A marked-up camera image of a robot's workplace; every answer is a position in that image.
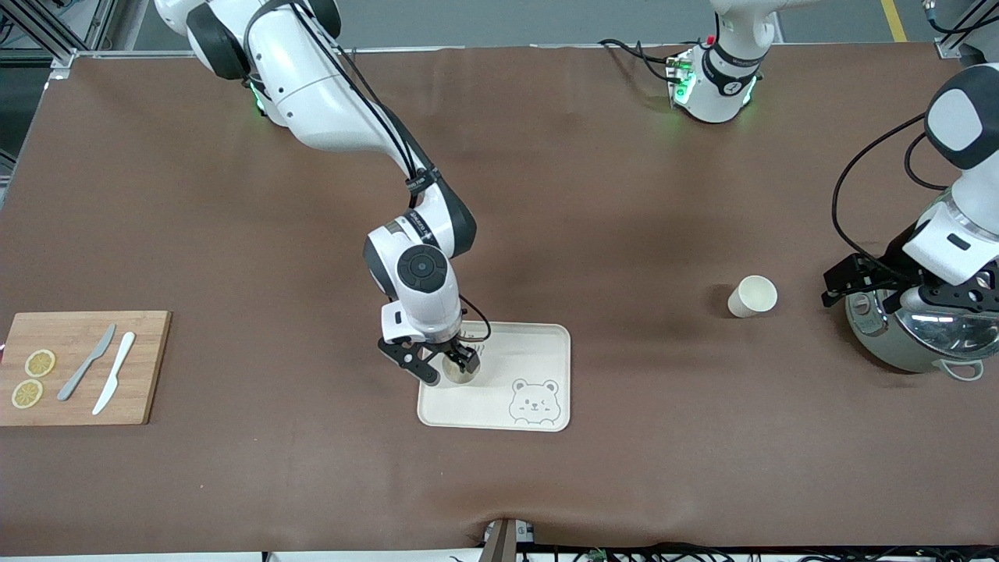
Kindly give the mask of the white bear print tray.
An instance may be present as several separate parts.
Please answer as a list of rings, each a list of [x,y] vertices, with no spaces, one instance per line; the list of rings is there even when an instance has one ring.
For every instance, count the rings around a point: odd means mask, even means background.
[[[479,370],[468,384],[453,384],[432,359],[440,381],[420,386],[422,424],[445,428],[560,432],[571,419],[571,335],[557,324],[464,321],[474,339]]]

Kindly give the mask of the grey electric cooker pot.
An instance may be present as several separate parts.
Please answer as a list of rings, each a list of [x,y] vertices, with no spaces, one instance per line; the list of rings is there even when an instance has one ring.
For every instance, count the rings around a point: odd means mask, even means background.
[[[974,382],[985,373],[986,359],[956,360],[939,355],[914,341],[887,310],[893,293],[877,290],[847,297],[847,321],[859,342],[871,355],[898,370],[910,373],[942,372],[959,382]]]

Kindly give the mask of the glass pot lid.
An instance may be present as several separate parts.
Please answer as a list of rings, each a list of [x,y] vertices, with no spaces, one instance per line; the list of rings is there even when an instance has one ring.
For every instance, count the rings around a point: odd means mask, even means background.
[[[999,354],[999,319],[906,309],[895,312],[894,319],[914,341],[939,355],[975,360]]]

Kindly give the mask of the bamboo cutting board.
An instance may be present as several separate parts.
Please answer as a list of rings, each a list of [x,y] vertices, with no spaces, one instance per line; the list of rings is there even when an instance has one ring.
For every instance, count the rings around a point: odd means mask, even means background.
[[[21,312],[15,315],[0,359],[0,428],[143,425],[147,422],[170,328],[168,311]],[[116,333],[105,354],[96,360],[67,401],[57,400],[63,385],[94,349],[110,324]],[[91,411],[110,373],[127,332],[137,335],[119,374],[120,384],[107,407]],[[56,367],[44,377],[26,375],[24,362],[33,352],[48,349]],[[38,379],[44,395],[33,407],[19,410],[11,403],[14,387]]]

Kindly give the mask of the white plastic knife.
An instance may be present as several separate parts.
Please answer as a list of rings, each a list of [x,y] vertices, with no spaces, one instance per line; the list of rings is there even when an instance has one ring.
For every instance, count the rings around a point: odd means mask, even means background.
[[[93,416],[97,416],[100,413],[102,413],[103,410],[109,404],[110,400],[113,398],[115,391],[117,390],[120,384],[119,381],[120,371],[122,369],[122,366],[124,366],[125,360],[127,359],[129,352],[131,351],[135,343],[136,338],[137,335],[134,332],[127,332],[123,335],[123,338],[120,342],[120,345],[118,347],[115,356],[115,360],[112,364],[110,373],[107,377],[107,380],[105,381],[102,392],[91,411],[91,414]]]

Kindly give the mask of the grey plastic knife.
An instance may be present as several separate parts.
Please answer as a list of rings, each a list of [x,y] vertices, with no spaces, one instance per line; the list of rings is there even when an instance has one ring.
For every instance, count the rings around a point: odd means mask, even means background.
[[[112,323],[109,325],[105,331],[102,338],[97,342],[94,349],[90,352],[80,367],[75,371],[73,376],[62,386],[57,394],[57,400],[60,402],[67,401],[72,397],[77,387],[81,383],[82,379],[86,376],[90,366],[96,362],[97,359],[101,358],[107,349],[109,348],[113,337],[116,333],[116,324]]]

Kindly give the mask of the aluminium frame post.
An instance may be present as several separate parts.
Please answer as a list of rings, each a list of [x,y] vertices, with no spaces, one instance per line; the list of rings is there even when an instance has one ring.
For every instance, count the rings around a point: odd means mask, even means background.
[[[535,544],[535,527],[532,523],[515,519],[492,521],[485,531],[485,545],[478,562],[528,562],[521,546]]]

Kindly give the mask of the aluminium frame rail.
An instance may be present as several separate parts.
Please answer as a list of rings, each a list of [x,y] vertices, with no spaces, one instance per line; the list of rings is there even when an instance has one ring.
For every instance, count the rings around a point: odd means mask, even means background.
[[[999,0],[920,0],[942,59],[999,63]]]
[[[68,75],[78,59],[190,59],[159,0],[0,0],[0,69]]]

